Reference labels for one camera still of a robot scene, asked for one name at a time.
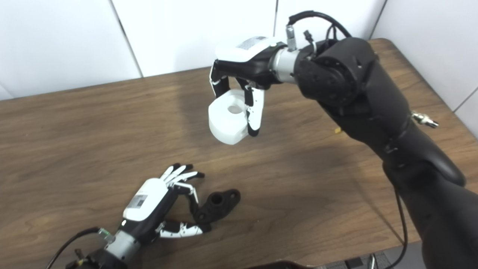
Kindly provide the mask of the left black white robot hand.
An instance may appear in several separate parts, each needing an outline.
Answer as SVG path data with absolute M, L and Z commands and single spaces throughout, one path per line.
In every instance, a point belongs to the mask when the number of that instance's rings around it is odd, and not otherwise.
M 210 232 L 210 224 L 166 220 L 167 213 L 181 195 L 188 198 L 192 215 L 199 210 L 196 189 L 187 181 L 204 177 L 203 173 L 193 171 L 191 164 L 175 163 L 160 177 L 147 179 L 125 208 L 119 230 L 131 235 L 141 245 L 150 244 L 160 237 L 181 238 Z

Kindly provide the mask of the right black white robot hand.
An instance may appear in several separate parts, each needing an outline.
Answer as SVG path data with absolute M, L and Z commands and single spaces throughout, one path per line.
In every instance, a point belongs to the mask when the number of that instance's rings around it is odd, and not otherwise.
M 244 40 L 230 39 L 216 48 L 209 83 L 216 99 L 231 90 L 229 78 L 234 78 L 244 93 L 246 127 L 249 136 L 256 137 L 261 129 L 265 91 L 281 84 L 273 63 L 287 45 L 275 38 L 253 36 Z

